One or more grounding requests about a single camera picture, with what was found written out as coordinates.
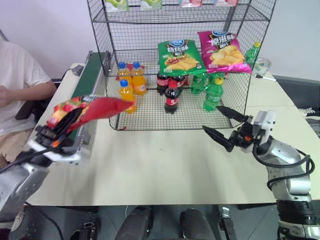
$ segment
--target potato chips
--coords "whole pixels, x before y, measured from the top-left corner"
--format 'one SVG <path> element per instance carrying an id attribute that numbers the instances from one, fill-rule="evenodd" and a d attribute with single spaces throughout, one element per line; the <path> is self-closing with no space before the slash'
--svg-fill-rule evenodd
<path id="1" fill-rule="evenodd" d="M 193 40 L 161 42 L 158 51 L 161 74 L 175 77 L 207 71 Z"/>
<path id="2" fill-rule="evenodd" d="M 202 31 L 198 34 L 202 59 L 208 73 L 251 73 L 250 66 L 244 62 L 237 35 L 226 31 Z"/>

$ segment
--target white table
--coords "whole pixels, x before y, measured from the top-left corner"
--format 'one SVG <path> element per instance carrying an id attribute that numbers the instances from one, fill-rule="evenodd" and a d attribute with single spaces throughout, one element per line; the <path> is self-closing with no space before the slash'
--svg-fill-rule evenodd
<path id="1" fill-rule="evenodd" d="M 79 78 L 68 72 L 40 123 L 71 97 Z M 311 194 L 320 199 L 320 140 L 277 82 L 251 79 L 246 114 L 277 113 L 274 138 L 311 155 Z M 232 129 L 221 132 L 229 137 Z M 97 122 L 90 160 L 54 163 L 34 205 L 253 204 L 275 199 L 266 168 L 252 154 L 232 153 L 203 130 L 115 131 Z"/>

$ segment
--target wire mesh shelf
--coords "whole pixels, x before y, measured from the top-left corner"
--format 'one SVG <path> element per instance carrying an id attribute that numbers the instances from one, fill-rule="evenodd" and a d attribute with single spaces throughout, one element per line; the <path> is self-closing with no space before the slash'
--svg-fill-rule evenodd
<path id="1" fill-rule="evenodd" d="M 106 12 L 103 0 L 87 0 L 97 48 L 101 58 L 106 92 L 109 97 L 120 97 L 116 80 L 118 63 L 139 61 L 145 67 L 147 93 L 137 96 L 137 110 L 110 118 L 115 130 L 186 130 L 232 128 L 238 122 L 229 120 L 219 111 L 203 109 L 205 93 L 183 90 L 178 110 L 166 114 L 165 99 L 157 91 L 158 43 L 191 39 L 201 51 L 197 32 L 215 30 L 237 34 L 243 53 L 254 42 L 262 42 L 272 17 L 276 0 L 240 0 L 236 7 L 216 7 L 211 0 L 195 8 L 181 8 L 178 0 L 162 0 L 162 9 L 142 11 L 139 0 L 128 0 L 129 11 Z M 251 75 L 230 73 L 224 81 L 221 105 L 245 113 Z"/>

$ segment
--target person's hand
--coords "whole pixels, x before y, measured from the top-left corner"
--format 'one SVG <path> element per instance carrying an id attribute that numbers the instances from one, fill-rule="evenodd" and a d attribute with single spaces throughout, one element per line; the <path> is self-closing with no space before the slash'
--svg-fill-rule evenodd
<path id="1" fill-rule="evenodd" d="M 11 91 L 0 85 L 0 108 L 3 108 L 13 101 Z"/>

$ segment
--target person's arm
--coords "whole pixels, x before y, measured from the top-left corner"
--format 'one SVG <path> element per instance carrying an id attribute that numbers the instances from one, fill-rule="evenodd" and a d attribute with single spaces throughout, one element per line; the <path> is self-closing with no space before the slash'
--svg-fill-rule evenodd
<path id="1" fill-rule="evenodd" d="M 7 89 L 0 85 L 0 107 L 14 101 L 37 101 L 52 97 L 57 88 L 52 81 L 39 83 L 24 89 Z"/>

